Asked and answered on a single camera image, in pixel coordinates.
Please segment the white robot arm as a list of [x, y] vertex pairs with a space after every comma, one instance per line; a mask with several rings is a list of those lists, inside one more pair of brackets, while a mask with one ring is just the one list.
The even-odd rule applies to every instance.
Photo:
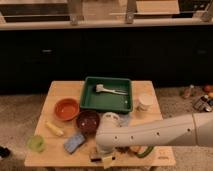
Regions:
[[120, 125], [120, 117], [105, 113], [96, 132], [95, 142], [101, 156], [116, 147], [201, 146], [213, 147], [213, 112], [181, 115], [141, 125]]

